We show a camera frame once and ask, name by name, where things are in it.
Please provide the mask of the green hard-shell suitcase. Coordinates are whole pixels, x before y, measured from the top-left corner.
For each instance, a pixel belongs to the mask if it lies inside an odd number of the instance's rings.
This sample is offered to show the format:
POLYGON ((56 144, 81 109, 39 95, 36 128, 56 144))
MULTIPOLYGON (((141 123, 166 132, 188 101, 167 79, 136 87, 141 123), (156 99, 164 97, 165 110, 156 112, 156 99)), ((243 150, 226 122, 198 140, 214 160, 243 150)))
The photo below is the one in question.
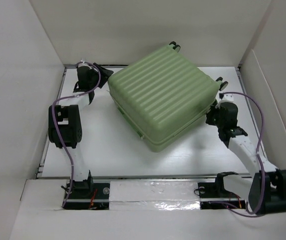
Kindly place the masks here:
POLYGON ((204 73, 180 48, 172 41, 108 79, 117 109, 153 152, 192 129, 228 85, 204 73))

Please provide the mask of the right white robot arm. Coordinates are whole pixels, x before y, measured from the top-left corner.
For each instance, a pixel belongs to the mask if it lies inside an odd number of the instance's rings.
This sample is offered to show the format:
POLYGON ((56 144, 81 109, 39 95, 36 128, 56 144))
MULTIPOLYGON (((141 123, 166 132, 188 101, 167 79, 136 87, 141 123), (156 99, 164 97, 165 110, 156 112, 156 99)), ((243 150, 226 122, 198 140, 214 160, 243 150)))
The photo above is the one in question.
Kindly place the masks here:
POLYGON ((239 174, 218 173, 214 191, 224 197, 233 193, 246 200, 254 215, 286 212, 286 169, 270 163, 252 144, 247 132, 237 125, 238 107, 233 102, 215 101, 206 114, 206 123, 216 126, 219 139, 242 162, 251 175, 248 181, 239 174))

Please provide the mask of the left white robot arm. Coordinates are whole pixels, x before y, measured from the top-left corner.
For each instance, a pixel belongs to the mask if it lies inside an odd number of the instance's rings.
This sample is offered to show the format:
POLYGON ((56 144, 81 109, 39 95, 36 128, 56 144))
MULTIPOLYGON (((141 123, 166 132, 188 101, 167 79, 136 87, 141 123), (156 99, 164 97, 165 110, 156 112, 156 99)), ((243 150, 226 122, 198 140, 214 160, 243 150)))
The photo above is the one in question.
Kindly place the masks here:
POLYGON ((77 194, 89 198, 94 193, 93 178, 81 153, 81 110, 93 102, 95 89, 101 89, 114 73, 97 63, 86 61, 77 63, 76 72, 77 81, 72 92, 55 100, 48 109, 49 141, 61 150, 71 167, 70 180, 62 186, 66 193, 65 200, 77 194))

